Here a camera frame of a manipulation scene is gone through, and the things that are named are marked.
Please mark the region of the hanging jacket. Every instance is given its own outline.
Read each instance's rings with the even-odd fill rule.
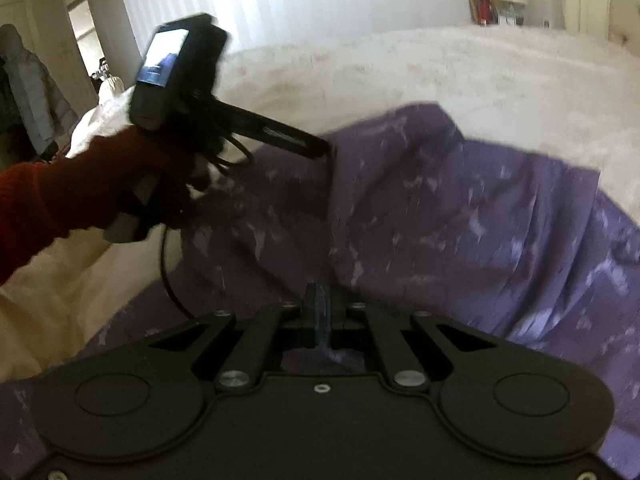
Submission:
[[[69,132],[78,122],[78,115],[47,67],[22,44],[22,38],[10,23],[0,27],[0,56],[15,102],[29,139],[40,155],[56,138]]]
[[[11,90],[9,77],[4,71],[4,60],[0,59],[0,133],[18,124],[22,124],[22,117]]]

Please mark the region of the bed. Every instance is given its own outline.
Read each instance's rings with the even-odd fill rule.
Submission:
[[[222,100],[313,134],[438,101],[469,138],[599,169],[601,187],[640,221],[640,59],[610,43],[537,28],[390,32],[235,54],[219,81]],[[129,96],[99,110],[83,134],[126,124]],[[157,230],[126,246],[108,245],[99,230],[74,232],[17,271],[0,288],[0,377],[75,355],[158,277],[158,245]],[[180,259],[177,235],[168,254]]]

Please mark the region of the red sweater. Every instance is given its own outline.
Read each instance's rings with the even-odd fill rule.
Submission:
[[[57,237],[68,235],[42,198],[45,164],[18,164],[0,173],[0,284]]]
[[[17,164],[0,173],[0,284],[55,238],[111,224],[122,190],[142,176],[186,181],[192,170],[193,153],[132,126],[96,137],[75,158]]]

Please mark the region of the purple fabric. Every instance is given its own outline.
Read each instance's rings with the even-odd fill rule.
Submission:
[[[638,475],[640,231],[598,190],[598,174],[465,140],[437,105],[327,139],[331,161],[264,148],[201,200],[171,276],[183,303],[247,317],[300,297],[308,282],[340,283],[571,360],[616,399],[603,458]],[[84,354],[182,321],[153,284]],[[287,356],[295,370],[360,366],[348,352]],[[0,466],[11,476],[44,455],[29,391],[30,381],[0,387]]]

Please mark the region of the small display screen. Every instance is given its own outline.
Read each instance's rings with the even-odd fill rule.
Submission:
[[[165,86],[188,33],[183,28],[158,32],[146,51],[145,62],[138,72],[138,81]]]

